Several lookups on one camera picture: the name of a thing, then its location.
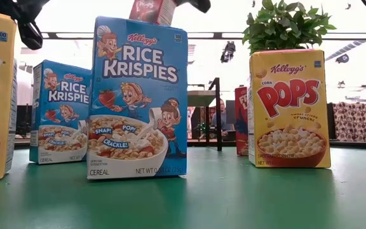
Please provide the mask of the black overhead crossbar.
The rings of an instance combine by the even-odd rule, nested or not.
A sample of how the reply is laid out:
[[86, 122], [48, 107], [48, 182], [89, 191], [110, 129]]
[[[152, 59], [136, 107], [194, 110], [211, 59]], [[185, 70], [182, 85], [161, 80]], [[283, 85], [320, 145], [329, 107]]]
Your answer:
[[[43, 39], [54, 40], [82, 40], [93, 39], [92, 32], [43, 32]], [[212, 40], [242, 40], [240, 32], [188, 32], [189, 39], [212, 39]], [[366, 41], [366, 32], [330, 32], [322, 36], [324, 41]]]

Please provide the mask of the black table frame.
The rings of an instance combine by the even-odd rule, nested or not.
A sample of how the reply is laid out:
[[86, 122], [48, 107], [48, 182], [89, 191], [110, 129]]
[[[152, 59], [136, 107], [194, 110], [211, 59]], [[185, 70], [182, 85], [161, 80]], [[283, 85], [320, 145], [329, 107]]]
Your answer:
[[[29, 148], [30, 141], [28, 139], [15, 139], [15, 149]], [[188, 140], [188, 147], [217, 147], [217, 141], [206, 142], [204, 139], [201, 141]], [[335, 148], [355, 148], [366, 149], [366, 142], [345, 142], [345, 141], [330, 141], [330, 146]]]

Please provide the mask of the green potted plant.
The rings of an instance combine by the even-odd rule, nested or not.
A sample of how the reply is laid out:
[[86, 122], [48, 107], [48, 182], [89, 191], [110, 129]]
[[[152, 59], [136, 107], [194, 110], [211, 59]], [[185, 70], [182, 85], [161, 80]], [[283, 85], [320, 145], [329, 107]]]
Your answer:
[[320, 46], [323, 36], [336, 27], [322, 8], [305, 8], [300, 2], [262, 0], [256, 15], [248, 14], [242, 43], [250, 54], [271, 50], [309, 49]]

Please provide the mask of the green table mat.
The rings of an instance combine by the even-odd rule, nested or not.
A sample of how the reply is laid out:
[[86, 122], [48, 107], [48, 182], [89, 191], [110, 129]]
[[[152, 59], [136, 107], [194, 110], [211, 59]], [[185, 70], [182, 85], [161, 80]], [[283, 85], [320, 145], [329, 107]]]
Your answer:
[[258, 169], [234, 148], [190, 148], [182, 177], [89, 181], [86, 165], [14, 154], [0, 229], [366, 229], [366, 150], [329, 169]]

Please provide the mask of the black rectangular cabinet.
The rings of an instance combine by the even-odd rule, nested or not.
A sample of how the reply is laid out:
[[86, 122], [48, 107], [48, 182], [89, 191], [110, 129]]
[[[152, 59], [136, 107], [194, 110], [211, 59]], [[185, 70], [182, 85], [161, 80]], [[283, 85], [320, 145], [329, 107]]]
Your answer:
[[231, 130], [235, 130], [235, 100], [226, 100], [226, 123], [230, 126]]

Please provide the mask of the person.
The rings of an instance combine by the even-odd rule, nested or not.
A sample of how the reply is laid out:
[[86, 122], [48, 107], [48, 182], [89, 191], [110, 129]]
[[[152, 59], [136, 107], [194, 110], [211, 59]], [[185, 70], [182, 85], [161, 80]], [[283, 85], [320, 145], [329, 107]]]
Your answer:
[[222, 137], [227, 136], [228, 132], [233, 130], [233, 125], [227, 122], [227, 110], [222, 99], [220, 99], [220, 125]]

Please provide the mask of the green shelf black frame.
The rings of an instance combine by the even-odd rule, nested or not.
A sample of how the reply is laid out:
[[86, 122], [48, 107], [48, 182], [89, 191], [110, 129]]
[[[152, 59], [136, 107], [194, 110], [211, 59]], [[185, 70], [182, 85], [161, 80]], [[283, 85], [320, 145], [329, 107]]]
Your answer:
[[208, 90], [188, 91], [189, 107], [205, 107], [205, 147], [210, 144], [210, 114], [209, 108], [212, 101], [215, 101], [216, 124], [217, 124], [217, 151], [222, 151], [222, 129], [221, 129], [221, 108], [220, 108], [220, 78], [214, 78]]

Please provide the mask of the red Froot Loops cereal box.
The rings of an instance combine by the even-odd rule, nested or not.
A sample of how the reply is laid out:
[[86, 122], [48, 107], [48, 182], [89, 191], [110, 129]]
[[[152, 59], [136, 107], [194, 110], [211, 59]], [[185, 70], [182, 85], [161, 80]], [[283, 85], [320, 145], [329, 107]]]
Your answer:
[[247, 87], [238, 87], [235, 94], [235, 130], [236, 154], [248, 155], [248, 114], [247, 114]]
[[134, 0], [129, 19], [170, 26], [176, 7], [174, 0]]

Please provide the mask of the brown dotted white partition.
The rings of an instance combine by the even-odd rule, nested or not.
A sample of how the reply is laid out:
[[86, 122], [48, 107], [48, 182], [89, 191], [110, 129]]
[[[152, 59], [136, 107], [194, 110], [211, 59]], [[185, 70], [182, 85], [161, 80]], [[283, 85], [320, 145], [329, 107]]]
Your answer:
[[366, 104], [340, 102], [332, 105], [338, 141], [366, 142]]

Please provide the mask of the blue Rice Krispies cereal box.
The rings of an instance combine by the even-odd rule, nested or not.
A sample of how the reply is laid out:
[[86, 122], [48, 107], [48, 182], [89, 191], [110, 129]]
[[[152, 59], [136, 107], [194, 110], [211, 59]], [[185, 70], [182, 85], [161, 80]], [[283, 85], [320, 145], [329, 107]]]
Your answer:
[[187, 32], [122, 18], [95, 20], [88, 179], [187, 172]]
[[29, 160], [38, 164], [83, 161], [91, 71], [44, 60], [33, 73]]

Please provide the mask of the black monitor desk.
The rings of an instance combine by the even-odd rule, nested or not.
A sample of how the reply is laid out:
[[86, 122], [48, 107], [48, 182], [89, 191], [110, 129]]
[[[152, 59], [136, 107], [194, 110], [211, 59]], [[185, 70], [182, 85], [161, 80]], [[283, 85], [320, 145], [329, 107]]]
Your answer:
[[18, 105], [17, 106], [17, 124], [16, 124], [16, 134], [27, 138], [27, 134], [31, 132], [31, 115], [32, 106], [31, 105]]

